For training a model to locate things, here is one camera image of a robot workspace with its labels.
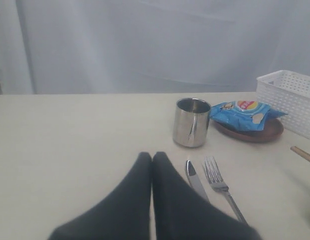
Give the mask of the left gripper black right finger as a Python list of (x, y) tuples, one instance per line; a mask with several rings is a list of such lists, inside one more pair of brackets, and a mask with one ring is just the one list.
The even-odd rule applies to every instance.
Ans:
[(153, 203), (159, 240), (259, 240), (252, 227), (226, 215), (198, 195), (165, 152), (152, 162)]

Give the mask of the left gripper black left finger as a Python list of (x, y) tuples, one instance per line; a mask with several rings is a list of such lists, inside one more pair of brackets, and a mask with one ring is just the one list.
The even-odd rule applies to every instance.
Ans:
[(57, 227), (51, 240), (148, 240), (152, 158), (139, 153), (134, 165), (101, 202)]

